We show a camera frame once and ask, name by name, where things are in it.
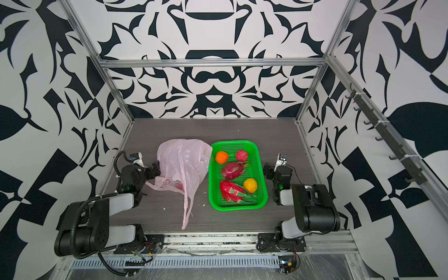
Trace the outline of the green plastic basket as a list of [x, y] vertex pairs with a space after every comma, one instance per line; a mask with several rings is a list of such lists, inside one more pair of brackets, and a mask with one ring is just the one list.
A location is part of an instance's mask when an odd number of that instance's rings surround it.
[[259, 210], [268, 201], [259, 149], [248, 140], [212, 144], [209, 201], [221, 212]]

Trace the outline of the yellow fruit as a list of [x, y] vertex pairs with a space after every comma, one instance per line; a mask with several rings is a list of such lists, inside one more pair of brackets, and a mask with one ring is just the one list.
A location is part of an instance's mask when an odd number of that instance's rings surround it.
[[254, 194], [258, 189], [258, 183], [254, 178], [248, 178], [243, 183], [243, 187], [251, 194]]

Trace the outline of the pink dragon fruit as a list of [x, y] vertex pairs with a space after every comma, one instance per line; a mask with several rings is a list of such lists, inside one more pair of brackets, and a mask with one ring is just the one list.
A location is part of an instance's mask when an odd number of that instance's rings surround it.
[[244, 174], [251, 162], [229, 162], [221, 170], [221, 175], [225, 180], [234, 180]]
[[243, 186], [234, 182], [221, 181], [219, 185], [224, 200], [232, 204], [254, 205], [257, 204], [256, 194], [249, 193]]

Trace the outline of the pink plastic bag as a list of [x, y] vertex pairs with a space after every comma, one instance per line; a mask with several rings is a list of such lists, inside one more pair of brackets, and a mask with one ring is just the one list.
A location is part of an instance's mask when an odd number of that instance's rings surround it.
[[184, 196], [182, 230], [189, 223], [194, 197], [208, 173], [211, 155], [212, 147], [195, 139], [168, 140], [157, 150], [161, 173], [154, 183], [145, 184], [156, 191], [173, 191]]

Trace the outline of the orange fruit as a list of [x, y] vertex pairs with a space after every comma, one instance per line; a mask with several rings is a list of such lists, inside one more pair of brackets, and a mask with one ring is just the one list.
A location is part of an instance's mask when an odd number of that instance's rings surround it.
[[226, 164], [228, 162], [228, 160], [229, 160], [229, 155], [226, 152], [224, 152], [224, 151], [217, 152], [217, 154], [215, 156], [215, 161], [218, 164], [220, 164], [220, 165]]

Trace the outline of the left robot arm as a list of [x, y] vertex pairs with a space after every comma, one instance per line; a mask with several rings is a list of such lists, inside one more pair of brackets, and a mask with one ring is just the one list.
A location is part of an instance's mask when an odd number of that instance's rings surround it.
[[110, 217], [139, 206], [145, 183], [160, 175], [159, 161], [145, 166], [141, 160], [135, 160], [121, 169], [113, 193], [67, 206], [57, 226], [56, 255], [84, 259], [132, 243], [138, 236], [138, 226], [112, 226]]

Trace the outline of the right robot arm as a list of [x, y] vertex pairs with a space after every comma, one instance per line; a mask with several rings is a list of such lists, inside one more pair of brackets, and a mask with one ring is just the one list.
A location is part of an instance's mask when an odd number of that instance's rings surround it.
[[278, 241], [294, 240], [311, 234], [325, 235], [340, 230], [338, 211], [323, 184], [292, 184], [294, 168], [288, 164], [266, 163], [263, 174], [273, 182], [273, 199], [277, 205], [292, 206], [294, 217], [275, 228]]

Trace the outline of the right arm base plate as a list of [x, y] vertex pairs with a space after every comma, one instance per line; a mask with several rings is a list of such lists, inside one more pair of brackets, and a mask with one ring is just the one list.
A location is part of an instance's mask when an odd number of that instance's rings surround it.
[[306, 242], [304, 238], [280, 239], [275, 233], [259, 233], [255, 248], [262, 253], [273, 252], [305, 252]]

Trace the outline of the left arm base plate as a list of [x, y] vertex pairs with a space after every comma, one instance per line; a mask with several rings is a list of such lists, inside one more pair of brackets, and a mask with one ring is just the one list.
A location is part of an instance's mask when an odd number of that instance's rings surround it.
[[133, 242], [119, 245], [114, 254], [141, 254], [157, 253], [163, 249], [165, 241], [164, 234], [146, 234], [144, 237], [136, 238]]

